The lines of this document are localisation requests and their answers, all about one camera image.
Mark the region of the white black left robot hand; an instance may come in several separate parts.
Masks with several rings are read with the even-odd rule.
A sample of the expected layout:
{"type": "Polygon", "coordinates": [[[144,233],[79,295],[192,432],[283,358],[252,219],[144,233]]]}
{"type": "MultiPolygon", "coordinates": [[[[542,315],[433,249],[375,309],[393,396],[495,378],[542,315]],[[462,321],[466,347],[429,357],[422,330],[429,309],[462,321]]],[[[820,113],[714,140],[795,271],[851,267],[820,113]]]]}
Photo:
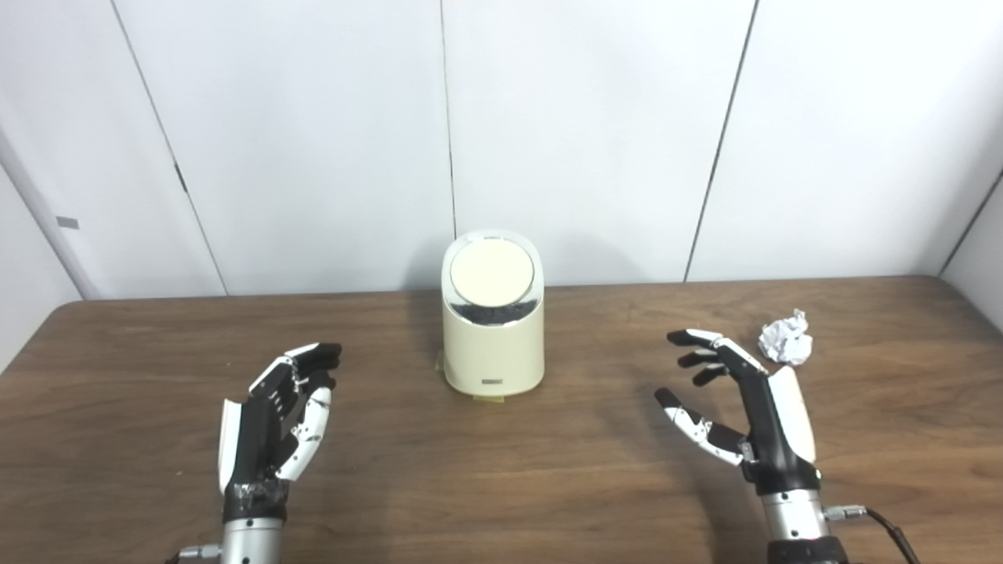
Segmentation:
{"type": "Polygon", "coordinates": [[[292,349],[248,386],[243,401],[223,401],[218,452],[223,522],[286,521],[291,483],[321,446],[331,414],[342,347],[317,342],[292,349]]]}

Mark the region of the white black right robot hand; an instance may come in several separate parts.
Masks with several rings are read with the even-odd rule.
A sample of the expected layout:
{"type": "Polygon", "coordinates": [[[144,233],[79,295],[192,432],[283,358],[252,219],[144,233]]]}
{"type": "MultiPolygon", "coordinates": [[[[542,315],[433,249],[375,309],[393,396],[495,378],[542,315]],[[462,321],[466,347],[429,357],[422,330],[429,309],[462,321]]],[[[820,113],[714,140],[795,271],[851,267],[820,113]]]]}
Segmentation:
{"type": "Polygon", "coordinates": [[[769,372],[732,339],[708,330],[674,330],[666,338],[691,349],[677,364],[701,368],[693,385],[702,388],[722,376],[737,383],[748,418],[748,431],[738,432],[685,406],[671,390],[656,389],[656,401],[682,435],[707,454],[740,468],[759,496],[820,490],[812,422],[790,367],[769,372]]]}

